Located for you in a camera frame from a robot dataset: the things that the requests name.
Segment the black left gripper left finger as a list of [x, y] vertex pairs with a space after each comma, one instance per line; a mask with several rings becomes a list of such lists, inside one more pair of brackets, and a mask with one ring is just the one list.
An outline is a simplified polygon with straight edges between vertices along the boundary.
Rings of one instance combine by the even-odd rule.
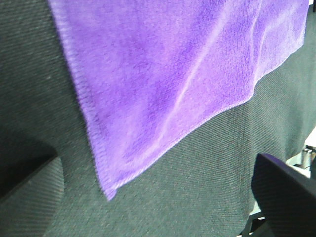
[[2, 143], [0, 145], [0, 198], [8, 196], [38, 168], [55, 157], [57, 157], [57, 151], [45, 143]]

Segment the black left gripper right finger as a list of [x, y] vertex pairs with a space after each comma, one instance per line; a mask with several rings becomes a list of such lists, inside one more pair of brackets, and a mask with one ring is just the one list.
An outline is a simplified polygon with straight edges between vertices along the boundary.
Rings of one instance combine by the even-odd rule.
[[270, 154], [258, 154], [251, 189], [276, 237], [316, 235], [316, 181]]

